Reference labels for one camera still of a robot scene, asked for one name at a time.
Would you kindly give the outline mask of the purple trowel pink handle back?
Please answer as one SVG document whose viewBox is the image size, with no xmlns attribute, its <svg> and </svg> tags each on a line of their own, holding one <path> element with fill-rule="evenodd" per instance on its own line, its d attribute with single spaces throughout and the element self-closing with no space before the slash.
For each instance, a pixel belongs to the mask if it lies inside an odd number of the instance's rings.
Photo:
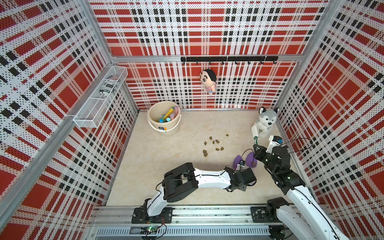
<svg viewBox="0 0 384 240">
<path fill-rule="evenodd" d="M 174 111 L 173 111 L 173 114 L 174 114 L 174 117 L 176 118 L 178 113 L 179 113 L 179 107 L 178 106 L 174 106 Z"/>
</svg>

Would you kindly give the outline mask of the green white scrub brush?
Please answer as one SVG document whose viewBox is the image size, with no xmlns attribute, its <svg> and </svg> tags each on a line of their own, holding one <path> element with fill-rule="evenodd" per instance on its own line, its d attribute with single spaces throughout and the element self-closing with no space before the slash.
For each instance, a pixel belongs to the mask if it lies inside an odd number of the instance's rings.
<svg viewBox="0 0 384 240">
<path fill-rule="evenodd" d="M 257 145 L 258 144 L 258 138 L 259 138 L 258 126 L 257 125 L 253 125 L 251 127 L 251 131 L 252 131 L 252 135 L 253 135 L 253 139 L 254 139 L 254 145 Z"/>
</svg>

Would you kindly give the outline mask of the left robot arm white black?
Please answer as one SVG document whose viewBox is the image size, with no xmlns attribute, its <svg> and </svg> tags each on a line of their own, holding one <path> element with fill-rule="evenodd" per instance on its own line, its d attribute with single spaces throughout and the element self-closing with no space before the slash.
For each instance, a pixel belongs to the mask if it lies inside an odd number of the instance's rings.
<svg viewBox="0 0 384 240">
<path fill-rule="evenodd" d="M 167 205 L 185 199 L 197 189 L 244 192 L 256 182 L 257 178 L 251 169 L 236 171 L 225 167 L 220 171 L 204 171 L 194 168 L 192 163 L 185 163 L 164 175 L 163 181 L 155 187 L 155 196 L 146 199 L 143 206 L 134 209 L 131 223 L 169 224 L 172 222 L 173 209 Z"/>
</svg>

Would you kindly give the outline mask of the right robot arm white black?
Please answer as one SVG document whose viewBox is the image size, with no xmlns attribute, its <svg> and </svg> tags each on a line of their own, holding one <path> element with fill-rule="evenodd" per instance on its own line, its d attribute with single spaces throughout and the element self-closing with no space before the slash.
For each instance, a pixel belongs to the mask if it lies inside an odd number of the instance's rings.
<svg viewBox="0 0 384 240">
<path fill-rule="evenodd" d="M 347 240 L 348 237 L 321 209 L 302 178 L 291 170 L 288 147 L 254 145 L 254 159 L 264 164 L 276 186 L 299 210 L 299 217 L 283 198 L 268 200 L 271 219 L 286 225 L 299 240 Z"/>
</svg>

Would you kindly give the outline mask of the purple pointed trowel pink handle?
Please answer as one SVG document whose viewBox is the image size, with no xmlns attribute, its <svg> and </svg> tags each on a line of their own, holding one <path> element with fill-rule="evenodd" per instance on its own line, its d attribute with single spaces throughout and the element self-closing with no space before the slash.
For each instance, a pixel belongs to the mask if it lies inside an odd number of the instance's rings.
<svg viewBox="0 0 384 240">
<path fill-rule="evenodd" d="M 239 171 L 239 170 L 241 170 L 243 168 L 243 167 L 239 167 L 238 166 L 238 163 L 239 163 L 240 160 L 243 160 L 242 156 L 240 156 L 240 155 L 236 156 L 235 159 L 234 159 L 233 168 L 236 171 Z"/>
</svg>

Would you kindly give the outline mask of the green pointed trowel yellow handle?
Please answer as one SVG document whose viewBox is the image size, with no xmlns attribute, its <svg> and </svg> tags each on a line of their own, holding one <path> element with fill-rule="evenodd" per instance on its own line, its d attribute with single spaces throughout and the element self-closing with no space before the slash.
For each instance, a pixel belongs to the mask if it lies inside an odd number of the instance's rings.
<svg viewBox="0 0 384 240">
<path fill-rule="evenodd" d="M 165 114 L 165 117 L 169 118 L 170 114 L 173 113 L 173 111 L 174 111 L 174 107 L 171 107 L 170 110 Z"/>
</svg>

